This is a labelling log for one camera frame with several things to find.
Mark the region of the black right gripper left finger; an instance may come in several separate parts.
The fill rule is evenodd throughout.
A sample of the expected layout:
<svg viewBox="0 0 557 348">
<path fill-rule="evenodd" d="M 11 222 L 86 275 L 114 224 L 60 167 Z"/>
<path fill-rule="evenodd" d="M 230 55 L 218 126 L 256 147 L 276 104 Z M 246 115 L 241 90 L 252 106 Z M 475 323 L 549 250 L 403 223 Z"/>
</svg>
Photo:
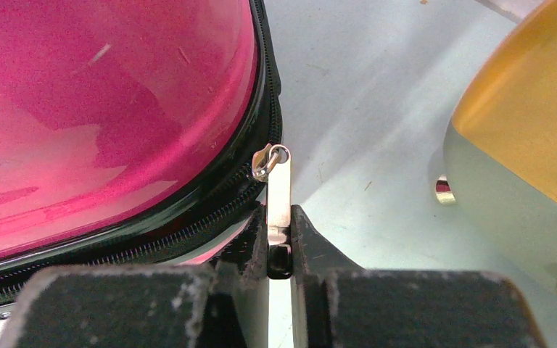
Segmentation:
<svg viewBox="0 0 557 348">
<path fill-rule="evenodd" d="M 198 262 L 59 266 L 17 298 L 0 347 L 266 347 L 265 209 Z"/>
</svg>

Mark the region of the pink and teal kids suitcase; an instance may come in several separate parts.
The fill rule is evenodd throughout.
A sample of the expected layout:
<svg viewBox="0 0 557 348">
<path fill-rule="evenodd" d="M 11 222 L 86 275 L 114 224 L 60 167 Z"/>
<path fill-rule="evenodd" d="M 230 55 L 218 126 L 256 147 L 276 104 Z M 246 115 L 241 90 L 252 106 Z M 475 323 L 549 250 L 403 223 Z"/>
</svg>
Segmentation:
<svg viewBox="0 0 557 348">
<path fill-rule="evenodd" d="M 36 272 L 235 223 L 282 138 L 262 1 L 0 1 L 0 321 Z"/>
</svg>

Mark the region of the beige orange round storage box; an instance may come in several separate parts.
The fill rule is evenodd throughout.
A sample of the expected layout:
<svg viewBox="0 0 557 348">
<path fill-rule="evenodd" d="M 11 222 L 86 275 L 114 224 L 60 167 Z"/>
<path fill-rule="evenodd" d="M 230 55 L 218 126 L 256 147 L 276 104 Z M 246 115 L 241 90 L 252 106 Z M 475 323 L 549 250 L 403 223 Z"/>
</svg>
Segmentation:
<svg viewBox="0 0 557 348">
<path fill-rule="evenodd" d="M 482 66 L 443 157 L 458 206 L 557 295 L 557 1 L 526 13 Z"/>
</svg>

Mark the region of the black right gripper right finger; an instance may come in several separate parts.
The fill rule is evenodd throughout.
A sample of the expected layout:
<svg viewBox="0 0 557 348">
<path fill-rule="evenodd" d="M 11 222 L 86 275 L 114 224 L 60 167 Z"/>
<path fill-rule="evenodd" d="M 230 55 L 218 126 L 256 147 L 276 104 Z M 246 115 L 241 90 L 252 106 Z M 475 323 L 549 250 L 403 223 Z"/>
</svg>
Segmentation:
<svg viewBox="0 0 557 348">
<path fill-rule="evenodd" d="M 359 266 L 292 207 L 296 347 L 544 347 L 527 301 L 483 271 Z"/>
</svg>

